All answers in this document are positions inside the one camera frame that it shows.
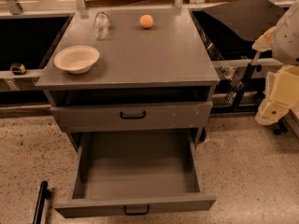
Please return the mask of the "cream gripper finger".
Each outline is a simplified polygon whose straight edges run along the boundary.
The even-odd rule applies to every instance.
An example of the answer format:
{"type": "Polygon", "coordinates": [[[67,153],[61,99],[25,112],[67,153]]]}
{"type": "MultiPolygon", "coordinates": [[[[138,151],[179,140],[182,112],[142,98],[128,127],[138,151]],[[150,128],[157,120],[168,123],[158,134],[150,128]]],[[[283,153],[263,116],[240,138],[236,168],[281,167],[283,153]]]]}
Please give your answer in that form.
{"type": "Polygon", "coordinates": [[[256,51],[265,52],[271,50],[273,35],[276,27],[271,27],[254,41],[252,48],[256,51]]]}
{"type": "Polygon", "coordinates": [[[264,94],[255,120],[261,125],[271,125],[287,115],[299,101],[299,67],[284,65],[276,73],[268,72],[264,94]]]}

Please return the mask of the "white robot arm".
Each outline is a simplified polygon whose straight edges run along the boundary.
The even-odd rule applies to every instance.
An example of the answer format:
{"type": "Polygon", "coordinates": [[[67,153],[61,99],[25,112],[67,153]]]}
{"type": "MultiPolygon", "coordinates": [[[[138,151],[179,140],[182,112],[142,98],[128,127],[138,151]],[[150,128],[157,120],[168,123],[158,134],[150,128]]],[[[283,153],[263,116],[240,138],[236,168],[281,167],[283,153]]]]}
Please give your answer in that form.
{"type": "Polygon", "coordinates": [[[283,64],[276,73],[267,73],[265,98],[255,116],[259,124],[271,125],[287,115],[299,101],[299,0],[253,43],[252,48],[257,56],[271,50],[273,58],[283,64]]]}

